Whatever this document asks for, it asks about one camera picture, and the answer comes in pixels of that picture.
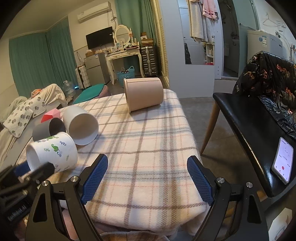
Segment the silver mini fridge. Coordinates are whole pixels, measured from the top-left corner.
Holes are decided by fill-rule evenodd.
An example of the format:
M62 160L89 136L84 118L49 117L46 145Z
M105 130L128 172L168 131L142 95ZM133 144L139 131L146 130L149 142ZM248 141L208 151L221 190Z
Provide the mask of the silver mini fridge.
M86 72L92 86L97 84L107 84L110 75L104 53L94 54L84 59Z

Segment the white hanging towel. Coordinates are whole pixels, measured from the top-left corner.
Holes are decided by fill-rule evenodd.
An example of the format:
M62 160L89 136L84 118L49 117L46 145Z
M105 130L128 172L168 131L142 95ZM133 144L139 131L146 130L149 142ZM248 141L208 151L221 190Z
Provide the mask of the white hanging towel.
M208 42L206 22L200 1L187 1L190 22L190 37L196 42Z

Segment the teal curtain left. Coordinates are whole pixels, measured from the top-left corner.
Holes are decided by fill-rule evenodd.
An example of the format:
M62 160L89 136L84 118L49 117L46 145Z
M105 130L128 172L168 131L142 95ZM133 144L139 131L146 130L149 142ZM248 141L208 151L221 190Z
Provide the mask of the teal curtain left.
M20 96L50 84L63 87L64 81L77 86L77 68L68 18L45 32L9 40L11 72Z

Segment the white air conditioner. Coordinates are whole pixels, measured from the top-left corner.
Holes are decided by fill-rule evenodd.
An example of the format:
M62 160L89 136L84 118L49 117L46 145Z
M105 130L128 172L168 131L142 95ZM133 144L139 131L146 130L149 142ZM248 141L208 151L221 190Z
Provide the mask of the white air conditioner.
M81 23L109 11L111 11L111 3L107 1L79 13L77 15L77 20L79 23Z

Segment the oval vanity mirror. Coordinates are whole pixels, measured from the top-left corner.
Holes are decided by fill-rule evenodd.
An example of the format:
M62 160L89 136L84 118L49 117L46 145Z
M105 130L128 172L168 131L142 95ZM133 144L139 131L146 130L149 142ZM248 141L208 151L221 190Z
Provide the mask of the oval vanity mirror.
M131 39L131 32L129 28L125 25L118 25L114 32L114 39L116 43L122 42L123 45L128 44Z

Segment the black chair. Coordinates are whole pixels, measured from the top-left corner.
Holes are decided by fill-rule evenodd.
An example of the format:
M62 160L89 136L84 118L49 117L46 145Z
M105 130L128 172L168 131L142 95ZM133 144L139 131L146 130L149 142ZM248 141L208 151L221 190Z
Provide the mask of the black chair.
M288 184L284 184L271 170L280 138L292 147L295 140L286 134L273 119L258 97L230 93L213 94L214 104L203 141L204 151L215 128L219 113L226 118L268 197L275 197L295 186L295 166Z

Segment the pink hanging towel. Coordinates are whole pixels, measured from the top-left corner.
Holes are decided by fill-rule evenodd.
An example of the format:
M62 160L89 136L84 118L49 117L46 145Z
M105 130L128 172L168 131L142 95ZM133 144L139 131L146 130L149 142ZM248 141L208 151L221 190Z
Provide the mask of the pink hanging towel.
M214 0L203 0L203 15L209 19L217 18L217 9Z

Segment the teal laundry basket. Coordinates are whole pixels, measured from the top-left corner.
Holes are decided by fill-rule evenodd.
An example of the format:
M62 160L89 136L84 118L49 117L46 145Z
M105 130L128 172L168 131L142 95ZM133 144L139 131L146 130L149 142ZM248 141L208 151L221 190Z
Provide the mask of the teal laundry basket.
M124 85L124 79L132 79L135 78L135 69L134 66L130 66L128 69L123 69L121 71L116 72L117 79L121 86Z

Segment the black television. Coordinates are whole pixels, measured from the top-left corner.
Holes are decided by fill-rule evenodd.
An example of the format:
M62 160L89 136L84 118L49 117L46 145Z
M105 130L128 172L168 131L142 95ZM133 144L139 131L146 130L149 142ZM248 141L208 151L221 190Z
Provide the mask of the black television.
M113 43L113 28L108 27L86 35L88 49Z

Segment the water jug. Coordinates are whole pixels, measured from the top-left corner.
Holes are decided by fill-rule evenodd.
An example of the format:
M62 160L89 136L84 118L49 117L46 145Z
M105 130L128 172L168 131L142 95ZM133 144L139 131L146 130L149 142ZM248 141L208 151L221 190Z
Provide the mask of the water jug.
M65 80L63 81L63 91L66 97L74 97L75 96L75 88L72 82Z

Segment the white paper cup green print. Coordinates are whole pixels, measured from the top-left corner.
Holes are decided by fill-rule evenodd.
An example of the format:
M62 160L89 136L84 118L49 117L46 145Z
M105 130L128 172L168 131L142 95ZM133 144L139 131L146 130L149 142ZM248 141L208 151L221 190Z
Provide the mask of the white paper cup green print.
M55 172L72 169L78 161L78 152L74 140L65 132L31 142L26 147L27 163L31 171L49 162Z

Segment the black drawer cabinet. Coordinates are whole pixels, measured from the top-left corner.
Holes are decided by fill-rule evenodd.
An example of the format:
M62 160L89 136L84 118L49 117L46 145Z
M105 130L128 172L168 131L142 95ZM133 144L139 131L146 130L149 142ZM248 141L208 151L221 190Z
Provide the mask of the black drawer cabinet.
M155 46L141 47L140 52L145 77L158 76L158 56Z

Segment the smartphone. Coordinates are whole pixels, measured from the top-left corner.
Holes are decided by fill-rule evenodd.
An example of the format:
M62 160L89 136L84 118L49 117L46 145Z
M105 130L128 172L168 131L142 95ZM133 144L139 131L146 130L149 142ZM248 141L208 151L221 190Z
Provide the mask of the smartphone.
M271 170L285 185L290 181L292 164L293 147L283 137L280 137Z

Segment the beige brown cup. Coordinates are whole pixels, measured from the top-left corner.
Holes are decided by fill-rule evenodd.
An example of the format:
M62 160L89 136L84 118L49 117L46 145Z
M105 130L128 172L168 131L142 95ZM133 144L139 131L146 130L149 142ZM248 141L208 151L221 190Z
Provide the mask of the beige brown cup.
M164 89L158 77L124 79L124 87L130 113L163 102Z

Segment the plaid blanket tablecloth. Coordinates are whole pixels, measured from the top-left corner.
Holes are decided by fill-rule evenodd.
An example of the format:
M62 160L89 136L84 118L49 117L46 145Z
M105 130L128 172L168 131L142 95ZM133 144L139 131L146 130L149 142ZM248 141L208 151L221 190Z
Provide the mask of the plaid blanket tablecloth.
M74 169L56 173L50 181L64 182L79 175L99 154L105 154L107 172L86 204L95 223L162 235L183 227L195 234L209 206L187 170L187 159L199 152L175 92L165 89L160 105L132 113L124 94L79 106L97 118L98 135L78 148Z

